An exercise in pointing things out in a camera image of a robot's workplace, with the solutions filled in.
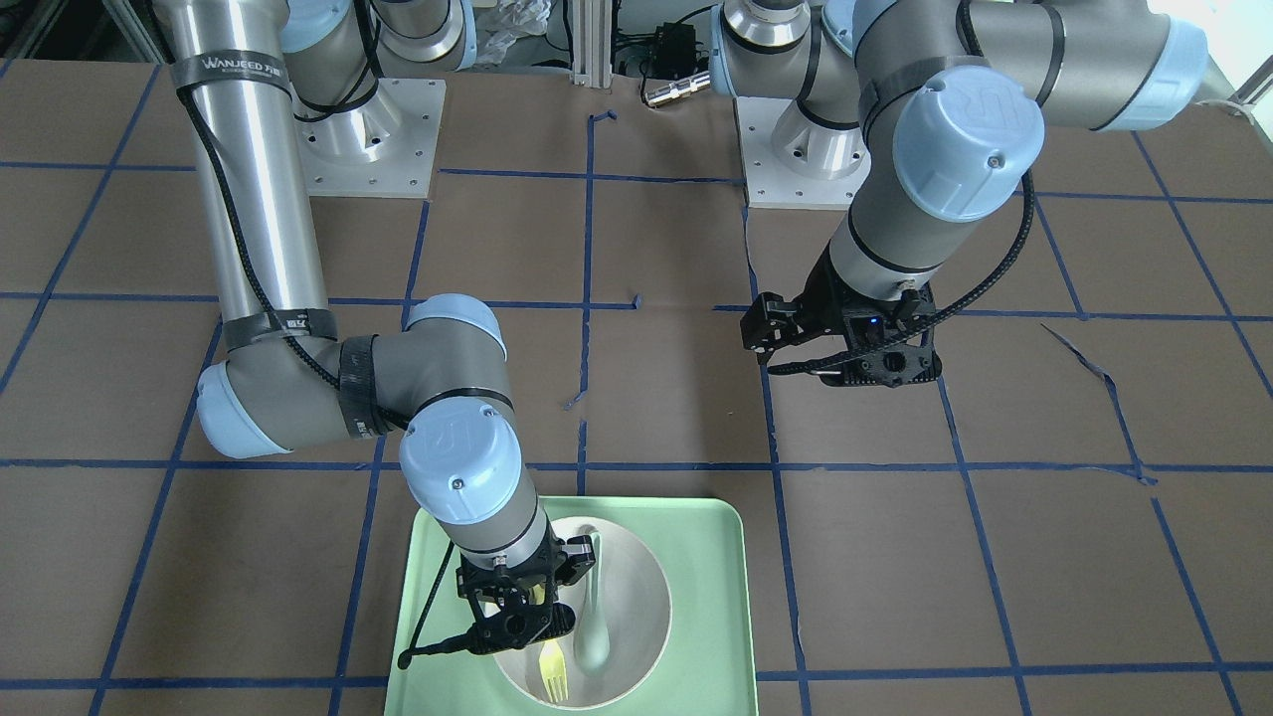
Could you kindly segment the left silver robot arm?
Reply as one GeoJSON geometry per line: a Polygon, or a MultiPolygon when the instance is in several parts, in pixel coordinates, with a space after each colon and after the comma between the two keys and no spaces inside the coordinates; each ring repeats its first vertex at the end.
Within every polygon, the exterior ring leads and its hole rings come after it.
{"type": "Polygon", "coordinates": [[[1144,1],[726,1],[712,85],[796,101],[858,127],[871,168],[808,284],[761,294],[741,324],[760,364],[839,335],[773,375],[897,386],[939,372],[933,329],[987,294],[1023,248],[1046,126],[1150,130],[1181,113],[1211,54],[1144,1]]]}

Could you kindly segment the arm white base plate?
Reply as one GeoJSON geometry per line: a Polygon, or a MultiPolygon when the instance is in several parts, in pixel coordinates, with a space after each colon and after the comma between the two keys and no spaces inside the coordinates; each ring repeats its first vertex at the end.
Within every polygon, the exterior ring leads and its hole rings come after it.
{"type": "Polygon", "coordinates": [[[740,148],[754,208],[847,210],[871,171],[859,127],[824,127],[796,99],[738,96],[740,148]]]}
{"type": "Polygon", "coordinates": [[[446,94],[442,79],[382,79],[367,104],[297,122],[306,192],[426,199],[446,94]]]}

